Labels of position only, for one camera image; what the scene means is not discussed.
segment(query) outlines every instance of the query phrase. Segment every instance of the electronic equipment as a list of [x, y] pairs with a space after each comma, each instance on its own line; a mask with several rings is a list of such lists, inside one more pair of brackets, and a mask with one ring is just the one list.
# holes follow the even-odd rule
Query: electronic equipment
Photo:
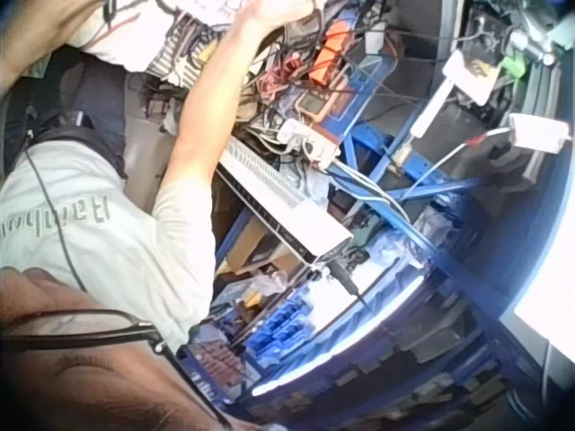
[[231, 137], [217, 173], [304, 263], [332, 260], [353, 235], [278, 171]]
[[333, 105], [340, 97], [341, 90], [348, 86], [349, 74], [353, 72], [351, 65], [345, 65], [341, 72], [333, 79], [330, 89], [334, 92], [318, 93], [306, 92], [296, 102], [296, 111], [306, 115], [314, 123], [320, 123], [330, 113]]

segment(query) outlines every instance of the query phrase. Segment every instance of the man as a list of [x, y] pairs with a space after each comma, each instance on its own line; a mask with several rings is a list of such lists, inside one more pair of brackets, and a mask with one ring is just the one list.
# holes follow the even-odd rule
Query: man
[[[0, 93], [64, 44], [101, 4], [18, 2], [2, 35]], [[53, 88], [32, 89], [40, 99], [23, 107], [33, 125], [29, 149], [0, 192], [1, 362], [45, 428], [253, 429], [232, 419], [230, 426], [202, 400], [173, 361], [158, 356], [166, 351], [162, 341], [102, 341], [101, 322], [89, 317], [92, 309], [121, 310], [151, 321], [171, 350], [188, 341], [212, 295], [210, 184], [244, 76], [272, 29], [312, 11], [312, 0], [252, 0], [242, 8], [186, 100], [151, 216], [122, 193], [121, 70], [70, 54], [64, 69], [79, 65], [83, 72], [67, 106], [62, 99], [50, 104], [49, 96], [58, 93]], [[59, 113], [37, 109], [46, 106]], [[113, 318], [104, 323], [115, 328]], [[115, 324], [123, 329], [126, 323]], [[146, 324], [134, 327], [135, 336], [141, 328]], [[67, 336], [78, 334], [85, 345], [68, 344]], [[49, 344], [26, 344], [38, 336], [50, 337]]]
[[[65, 43], [101, 4], [20, 2], [3, 35], [0, 89]], [[313, 9], [313, 0], [252, 0], [238, 13], [185, 102], [152, 215], [122, 192], [123, 71], [57, 52], [52, 63], [62, 70], [49, 69], [46, 79], [80, 65], [80, 84], [62, 102], [50, 81], [18, 109], [30, 117], [20, 136], [33, 133], [0, 192], [0, 264], [42, 268], [107, 308], [153, 322], [171, 350], [185, 344], [212, 297], [210, 185], [243, 79], [265, 36]]]

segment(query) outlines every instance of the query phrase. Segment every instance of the blue metal rack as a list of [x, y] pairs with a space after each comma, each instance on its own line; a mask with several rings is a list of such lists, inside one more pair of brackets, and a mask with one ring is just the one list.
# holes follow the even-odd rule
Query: blue metal rack
[[[382, 61], [378, 66], [377, 76], [383, 78], [384, 68], [390, 65], [391, 63]], [[568, 67], [563, 76], [566, 82], [569, 80], [566, 85], [571, 88], [572, 70]], [[369, 99], [366, 97], [363, 101], [354, 101], [352, 106], [357, 111], [348, 112], [345, 119], [341, 117], [339, 121], [333, 123], [330, 119], [325, 125], [331, 124], [333, 131], [341, 137], [345, 159], [349, 166], [358, 167], [355, 154], [357, 145], [381, 156], [379, 163], [368, 175], [372, 180], [380, 181], [390, 164], [387, 154], [392, 154], [405, 142], [411, 124], [420, 112], [420, 107], [413, 110], [399, 134], [391, 138], [369, 125], [353, 127]], [[572, 94], [570, 99], [563, 97], [559, 116], [572, 121]], [[430, 166], [429, 161], [414, 152], [403, 168], [408, 177], [417, 180]], [[245, 396], [241, 405], [250, 411], [255, 411], [261, 406], [278, 406], [290, 394], [298, 393], [309, 398], [314, 408], [304, 409], [299, 413], [283, 412], [287, 423], [294, 429], [323, 428], [364, 417], [376, 409], [391, 406], [441, 373], [449, 374], [454, 386], [461, 387], [483, 373], [493, 362], [497, 364], [498, 372], [512, 384], [537, 391], [541, 372], [539, 365], [501, 327], [499, 318], [524, 293], [529, 280], [536, 272], [537, 262], [540, 263], [544, 258], [545, 245], [553, 237], [553, 227], [561, 217], [565, 199], [571, 191], [572, 172], [573, 154], [569, 145], [562, 154], [547, 162], [541, 175], [540, 188], [509, 200], [496, 220], [497, 224], [487, 231], [479, 242], [480, 247], [473, 251], [472, 259], [469, 259], [470, 251], [467, 249], [471, 243], [475, 245], [478, 241], [473, 230], [461, 233], [460, 242], [454, 244], [450, 251], [441, 250], [389, 206], [378, 202], [367, 202], [365, 205], [370, 205], [389, 225], [404, 233], [425, 253], [437, 269], [437, 272], [428, 278], [426, 285], [394, 313], [385, 325], [390, 328], [401, 326], [402, 322], [409, 319], [411, 313], [421, 307], [433, 294], [440, 293], [447, 296], [455, 293], [470, 301], [470, 310], [477, 322], [476, 328], [467, 333], [457, 347], [430, 364], [418, 368], [409, 379], [394, 379], [385, 366], [379, 366], [367, 374], [358, 373], [355, 379], [342, 387], [334, 385], [333, 382], [343, 374], [357, 369], [360, 365], [372, 363], [393, 351], [393, 338], [384, 331], [374, 331], [348, 351], [319, 365], [305, 378], [281, 385], [259, 397]], [[432, 196], [452, 198], [456, 192], [488, 185], [496, 180], [489, 178], [453, 181], [442, 172], [436, 172], [414, 191], [411, 198]], [[349, 187], [358, 194], [364, 193], [362, 188], [353, 185]], [[404, 192], [404, 189], [392, 190], [391, 194], [401, 199]], [[226, 237], [225, 247], [218, 251], [218, 261], [232, 247], [234, 238], [242, 230], [242, 224], [246, 223], [246, 217], [244, 211]], [[533, 229], [533, 223], [538, 223], [538, 229]], [[445, 278], [451, 281], [449, 287], [441, 284]], [[382, 282], [380, 288], [376, 286], [373, 289], [373, 297], [367, 299], [376, 301], [376, 295], [387, 287], [387, 283], [388, 280]], [[346, 316], [347, 326], [334, 329], [332, 336], [325, 343], [315, 341], [314, 346], [304, 347], [301, 355], [290, 357], [288, 362], [266, 370], [262, 381], [266, 382], [273, 376], [285, 374], [313, 359], [314, 355], [321, 355], [326, 349], [329, 350], [334, 342], [348, 333], [346, 331], [353, 330], [362, 319], [366, 318], [365, 315], [361, 316], [359, 308], [359, 305], [352, 307], [349, 315], [353, 317]], [[399, 421], [396, 425], [399, 429], [421, 428], [444, 417], [449, 411], [458, 409], [467, 401], [469, 396], [461, 396], [436, 406], [432, 411], [428, 410], [425, 417], [416, 415]]]

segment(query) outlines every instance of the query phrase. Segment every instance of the white plug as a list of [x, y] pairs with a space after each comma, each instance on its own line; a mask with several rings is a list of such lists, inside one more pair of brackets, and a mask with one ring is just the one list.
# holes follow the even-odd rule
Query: white plug
[[288, 119], [279, 130], [277, 138], [281, 144], [286, 145], [301, 142], [305, 156], [311, 162], [318, 163], [321, 169], [327, 169], [333, 159], [341, 154], [338, 145], [296, 119]]
[[536, 115], [509, 114], [511, 142], [515, 146], [558, 154], [569, 136], [569, 125]]

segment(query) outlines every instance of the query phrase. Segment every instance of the orange multimeter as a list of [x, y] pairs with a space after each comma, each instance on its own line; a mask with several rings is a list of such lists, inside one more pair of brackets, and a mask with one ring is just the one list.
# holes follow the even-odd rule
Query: orange multimeter
[[309, 117], [314, 123], [321, 123], [330, 113], [333, 105], [345, 90], [349, 83], [349, 74], [353, 72], [350, 65], [345, 65], [343, 69], [333, 78], [332, 84], [326, 93], [305, 92], [296, 102], [296, 111]]

